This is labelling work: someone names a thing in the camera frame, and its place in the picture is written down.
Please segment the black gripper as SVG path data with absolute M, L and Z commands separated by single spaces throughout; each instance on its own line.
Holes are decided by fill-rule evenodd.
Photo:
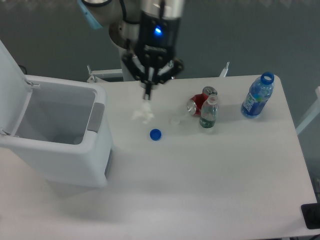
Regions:
M 165 19 L 141 12 L 138 40 L 121 60 L 132 77 L 142 83 L 144 100 L 151 100 L 153 85 L 164 84 L 184 70 L 175 49 L 179 26 L 179 18 Z

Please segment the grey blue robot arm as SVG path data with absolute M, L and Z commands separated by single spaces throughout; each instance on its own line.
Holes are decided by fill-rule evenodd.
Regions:
M 109 27 L 111 40 L 124 51 L 122 66 L 144 88 L 152 90 L 176 77 L 184 64 L 176 42 L 185 6 L 183 0 L 80 0 L 93 29 Z

